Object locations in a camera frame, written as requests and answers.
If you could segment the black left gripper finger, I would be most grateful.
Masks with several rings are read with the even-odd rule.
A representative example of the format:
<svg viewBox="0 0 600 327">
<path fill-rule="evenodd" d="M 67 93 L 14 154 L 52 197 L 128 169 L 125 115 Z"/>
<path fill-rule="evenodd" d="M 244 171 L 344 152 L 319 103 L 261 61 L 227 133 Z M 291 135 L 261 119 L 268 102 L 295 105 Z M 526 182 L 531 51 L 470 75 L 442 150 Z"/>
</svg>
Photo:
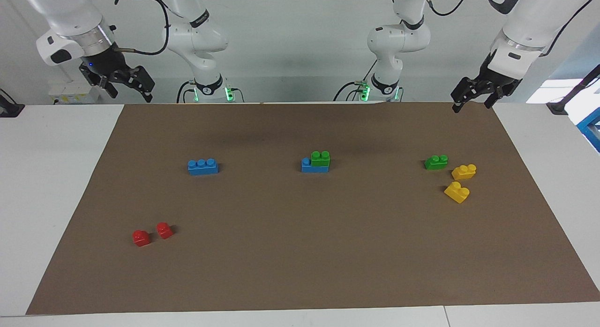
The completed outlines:
<svg viewBox="0 0 600 327">
<path fill-rule="evenodd" d="M 451 97 L 454 101 L 452 110 L 454 113 L 459 113 L 465 103 L 479 97 L 484 92 L 484 83 L 476 79 L 463 77 L 451 92 Z"/>
<path fill-rule="evenodd" d="M 493 107 L 493 105 L 495 105 L 499 99 L 502 99 L 510 94 L 510 83 L 489 82 L 487 86 L 489 87 L 489 96 L 487 97 L 486 101 L 484 101 L 484 106 L 487 109 L 491 109 L 491 107 Z"/>
</svg>

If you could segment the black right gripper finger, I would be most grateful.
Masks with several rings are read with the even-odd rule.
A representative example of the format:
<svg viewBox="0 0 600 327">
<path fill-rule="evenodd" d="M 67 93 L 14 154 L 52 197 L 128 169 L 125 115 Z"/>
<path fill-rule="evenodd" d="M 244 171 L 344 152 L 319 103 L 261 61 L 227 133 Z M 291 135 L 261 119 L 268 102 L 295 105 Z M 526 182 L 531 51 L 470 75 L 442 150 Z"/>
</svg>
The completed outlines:
<svg viewBox="0 0 600 327">
<path fill-rule="evenodd" d="M 141 65 L 135 68 L 130 68 L 124 71 L 124 85 L 139 92 L 146 103 L 150 103 L 153 99 L 152 91 L 156 83 Z"/>
<path fill-rule="evenodd" d="M 106 75 L 97 75 L 97 86 L 104 90 L 109 97 L 115 99 L 118 96 L 118 91 L 112 83 L 113 73 Z"/>
</svg>

